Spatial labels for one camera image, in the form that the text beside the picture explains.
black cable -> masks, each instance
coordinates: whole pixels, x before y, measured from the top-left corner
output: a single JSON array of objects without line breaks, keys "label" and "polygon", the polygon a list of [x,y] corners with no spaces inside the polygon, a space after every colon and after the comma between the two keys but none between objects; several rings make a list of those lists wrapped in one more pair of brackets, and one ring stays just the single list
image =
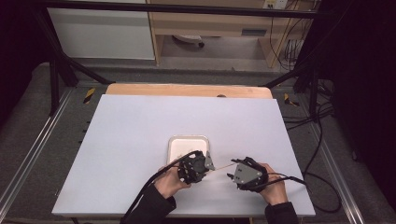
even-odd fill
[{"label": "black cable", "polygon": [[325,118],[325,117],[331,115],[332,112],[333,112],[332,107],[329,107],[329,108],[326,108],[325,110],[323,110],[323,111],[321,112],[321,114],[318,114],[318,115],[317,115],[316,117],[314,117],[314,118],[307,118],[307,119],[301,119],[301,120],[285,120],[284,122],[285,122],[285,123],[298,123],[298,125],[296,125],[296,126],[292,126],[292,127],[287,128],[287,131],[289,131],[289,130],[295,129],[295,128],[297,128],[297,127],[300,127],[300,126],[302,126],[302,125],[305,125],[306,123],[309,123],[309,122],[314,121],[314,120],[316,120],[316,119]]},{"label": "black cable", "polygon": [[333,191],[335,192],[335,194],[336,194],[337,201],[338,201],[337,207],[336,207],[335,209],[331,209],[331,210],[329,210],[329,209],[324,209],[324,208],[318,206],[318,205],[315,204],[315,203],[312,203],[312,204],[314,205],[315,208],[317,208],[318,210],[320,210],[320,211],[322,211],[322,212],[325,212],[325,213],[336,213],[336,212],[338,212],[338,211],[341,209],[341,206],[342,206],[341,196],[340,196],[340,194],[338,193],[337,189],[334,187],[334,185],[333,185],[332,183],[330,183],[329,181],[325,180],[323,177],[308,172],[309,167],[311,166],[311,164],[312,164],[314,158],[315,158],[315,157],[317,156],[317,154],[318,154],[318,151],[319,151],[320,146],[321,146],[322,138],[323,138],[323,128],[322,128],[320,119],[322,119],[322,118],[324,118],[324,117],[330,115],[330,114],[333,112],[332,106],[327,107],[327,108],[325,108],[325,109],[323,109],[323,110],[322,110],[322,107],[325,106],[325,105],[328,105],[328,104],[330,104],[330,103],[331,103],[331,102],[326,102],[326,103],[322,104],[322,105],[318,108],[318,113],[317,113],[317,116],[316,116],[315,118],[305,118],[305,119],[302,119],[302,120],[289,120],[289,121],[285,121],[285,123],[286,123],[286,122],[296,122],[296,123],[301,122],[300,124],[298,124],[298,125],[296,125],[296,126],[293,126],[292,128],[289,128],[289,129],[288,129],[288,130],[290,130],[290,129],[299,127],[299,126],[301,126],[301,125],[304,125],[304,124],[306,124],[306,123],[308,123],[308,122],[311,122],[311,121],[314,121],[314,120],[317,120],[317,121],[318,121],[318,126],[319,126],[319,131],[320,131],[319,140],[318,140],[318,145],[317,145],[317,147],[315,148],[315,152],[314,152],[314,154],[312,155],[310,161],[309,161],[308,164],[305,166],[305,169],[304,169],[304,171],[302,172],[302,174],[303,174],[303,178],[304,178],[304,179],[305,179],[305,177],[306,177],[307,175],[311,175],[311,176],[313,176],[313,177],[315,177],[315,178],[317,178],[317,179],[323,181],[323,182],[326,183],[328,186],[330,186],[330,188],[332,188],[332,190],[333,190]]},{"label": "black cable", "polygon": [[155,175],[149,178],[149,180],[146,182],[146,184],[143,186],[143,188],[139,191],[137,194],[136,198],[134,199],[134,202],[131,204],[129,207],[128,211],[125,213],[124,217],[121,219],[120,223],[124,223],[123,221],[129,216],[129,214],[134,210],[136,207],[137,203],[140,201],[141,197],[143,196],[143,192],[152,184],[152,182],[159,177],[160,175],[164,174],[166,171],[168,171],[170,168],[174,167],[176,163],[184,160],[185,158],[189,157],[190,155],[194,154],[196,151],[190,152],[179,159],[172,161],[170,164],[167,166],[163,167],[160,171],[158,171]]},{"label": "black cable", "polygon": [[[295,22],[295,23],[291,26],[291,28],[289,29],[288,33],[286,34],[285,39],[288,38],[288,36],[290,35],[291,31],[294,29],[294,27],[295,27],[301,20],[302,20],[302,19],[297,20],[297,22]],[[285,54],[285,57],[284,57],[284,58],[285,58],[286,61],[289,62],[289,70],[290,70],[290,68],[291,68],[290,61],[291,61],[291,54],[292,54],[292,52],[293,52],[293,49],[289,51],[289,47],[290,47],[290,42],[288,41],[288,44],[286,45],[285,52],[284,52],[284,54]]]},{"label": "black cable", "polygon": [[[282,175],[282,174],[271,173],[271,174],[268,174],[268,175]],[[272,185],[272,184],[275,184],[275,183],[277,183],[277,182],[284,181],[284,180],[292,180],[292,181],[295,181],[295,182],[297,182],[297,183],[300,183],[300,184],[302,184],[302,185],[307,186],[306,182],[303,181],[303,180],[300,179],[300,178],[297,178],[297,177],[291,176],[291,175],[282,175],[282,176],[284,176],[284,177],[281,177],[281,178],[279,178],[279,179],[276,179],[276,180],[267,182],[267,183],[265,183],[265,184],[260,184],[260,185],[251,187],[251,189],[260,189],[260,188],[262,188],[262,187],[266,187],[266,186],[269,186],[269,185]]]},{"label": "black cable", "polygon": [[308,117],[288,117],[288,116],[282,116],[284,119],[308,119]]},{"label": "black cable", "polygon": [[270,47],[271,47],[272,52],[275,54],[275,57],[276,57],[277,61],[279,62],[280,66],[281,66],[282,68],[284,68],[285,70],[289,70],[288,68],[284,67],[285,64],[283,64],[283,63],[279,60],[279,57],[277,56],[277,54],[276,54],[276,52],[275,52],[275,50],[274,50],[274,47],[273,47],[273,45],[272,45],[272,30],[273,30],[273,27],[274,27],[274,17],[271,18]]},{"label": "black cable", "polygon": [[297,23],[301,22],[301,25],[302,25],[302,36],[301,36],[300,40],[298,41],[298,43],[297,43],[297,41],[294,42],[294,48],[292,48],[292,50],[289,52],[290,55],[291,55],[291,54],[293,55],[293,57],[290,57],[290,60],[291,60],[291,59],[297,60],[297,50],[299,49],[299,47],[300,47],[300,46],[302,45],[302,43],[303,43],[304,37],[305,37],[305,35],[307,34],[307,32],[306,32],[306,31],[307,31],[307,28],[308,28],[308,26],[311,24],[311,21],[312,21],[312,20],[303,20],[303,19],[299,19],[296,23],[294,23],[293,27],[290,28],[290,30],[289,30],[287,36],[289,36],[289,34],[290,34],[290,32],[292,31],[292,29],[294,28],[294,26],[295,26]]},{"label": "black cable", "polygon": [[[326,104],[323,104],[323,105],[321,105],[321,106],[318,108],[318,114],[320,114],[320,110],[321,110],[321,108],[322,108],[324,105],[326,105]],[[312,162],[314,161],[314,158],[317,156],[317,154],[318,154],[318,152],[319,152],[319,149],[320,149],[320,146],[321,146],[321,142],[322,142],[322,138],[323,138],[323,128],[322,128],[322,125],[321,125],[321,122],[320,122],[320,118],[318,119],[318,126],[319,126],[319,131],[320,131],[318,146],[315,148],[315,152],[314,152],[314,155],[311,157],[311,160],[310,160],[309,163],[305,166],[305,169],[304,169],[304,171],[303,171],[303,177],[305,177],[304,174],[306,174],[306,173],[308,172],[308,169],[309,169],[309,167],[311,166]]]},{"label": "black cable", "polygon": [[347,14],[348,10],[350,9],[350,7],[352,6],[352,4],[355,2],[356,0],[350,0],[349,1],[349,5],[346,7],[346,10],[343,12],[343,14],[341,15],[340,19],[335,23],[335,25],[330,29],[330,31],[323,36],[323,38],[320,39],[320,41],[317,43],[317,45],[309,52],[308,55],[306,55],[301,61],[300,64],[305,63],[306,60],[311,57],[315,51],[317,51],[319,49],[319,47],[325,42],[327,41],[327,38],[329,38],[332,33],[334,32],[334,30],[337,28],[338,24],[341,22],[341,20],[345,17],[345,15]]},{"label": "black cable", "polygon": [[285,9],[288,9],[289,7],[291,7],[291,5],[293,5],[293,3],[294,3],[295,1],[296,1],[296,0],[291,1],[290,4],[289,4],[288,6],[285,7]]},{"label": "black cable", "polygon": [[342,199],[341,199],[340,194],[338,193],[338,190],[332,185],[332,183],[330,183],[329,181],[325,180],[323,177],[321,177],[321,176],[319,176],[319,175],[315,175],[315,174],[312,174],[312,173],[309,173],[309,172],[303,173],[303,175],[304,175],[304,176],[306,176],[306,175],[312,175],[313,177],[315,177],[315,178],[317,178],[317,179],[323,181],[323,182],[326,183],[328,186],[330,186],[330,188],[332,188],[332,190],[334,191],[335,195],[337,196],[338,204],[337,204],[337,207],[336,207],[335,209],[332,209],[332,210],[324,209],[324,208],[318,206],[317,204],[312,203],[312,204],[314,205],[314,207],[316,207],[318,210],[320,210],[320,211],[322,211],[322,212],[325,212],[325,213],[337,213],[337,212],[341,209],[341,206],[342,206],[341,201],[342,201]]},{"label": "black cable", "polygon": [[316,10],[317,6],[319,5],[319,0],[314,0],[314,5],[312,6],[311,10]]}]

small white tray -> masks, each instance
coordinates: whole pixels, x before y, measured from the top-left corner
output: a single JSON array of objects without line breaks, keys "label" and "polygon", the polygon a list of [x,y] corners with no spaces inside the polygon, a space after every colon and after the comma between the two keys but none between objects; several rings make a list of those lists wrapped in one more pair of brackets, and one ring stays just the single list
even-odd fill
[{"label": "small white tray", "polygon": [[199,150],[206,152],[209,150],[209,141],[203,135],[175,135],[169,139],[168,161],[174,161],[189,152]]}]

white tabletop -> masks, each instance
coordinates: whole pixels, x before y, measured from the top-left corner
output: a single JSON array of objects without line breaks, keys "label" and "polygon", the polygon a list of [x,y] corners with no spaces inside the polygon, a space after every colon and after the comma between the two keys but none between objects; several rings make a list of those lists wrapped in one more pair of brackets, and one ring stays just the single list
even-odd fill
[{"label": "white tabletop", "polygon": [[[103,95],[52,210],[64,217],[122,217],[144,183],[166,164],[176,134],[208,138],[216,167],[230,159],[269,163],[302,178],[276,100]],[[175,195],[170,217],[262,217],[266,203],[226,175],[206,176]],[[286,181],[298,216],[315,214],[305,186]]]}]

white cabinet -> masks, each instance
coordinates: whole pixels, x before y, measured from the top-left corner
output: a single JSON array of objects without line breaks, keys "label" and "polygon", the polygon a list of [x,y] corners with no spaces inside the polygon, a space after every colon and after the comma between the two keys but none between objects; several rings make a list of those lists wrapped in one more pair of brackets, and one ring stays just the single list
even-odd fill
[{"label": "white cabinet", "polygon": [[154,60],[147,12],[49,8],[49,14],[70,57]]}]

person's right hand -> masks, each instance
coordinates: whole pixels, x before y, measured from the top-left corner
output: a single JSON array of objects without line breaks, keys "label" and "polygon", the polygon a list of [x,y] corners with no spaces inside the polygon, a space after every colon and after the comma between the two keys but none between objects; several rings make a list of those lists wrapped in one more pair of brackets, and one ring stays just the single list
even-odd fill
[{"label": "person's right hand", "polygon": [[[267,163],[260,163],[260,165],[265,167],[268,174],[275,172]],[[277,180],[279,178],[279,175],[268,175],[268,182]],[[286,194],[284,181],[279,181],[275,184],[268,185],[260,192],[260,195],[271,205],[288,202],[288,195]]]},{"label": "person's right hand", "polygon": [[177,167],[172,167],[155,180],[154,186],[167,199],[176,194],[180,189],[190,188],[191,184],[188,185],[182,182],[178,177]]}]

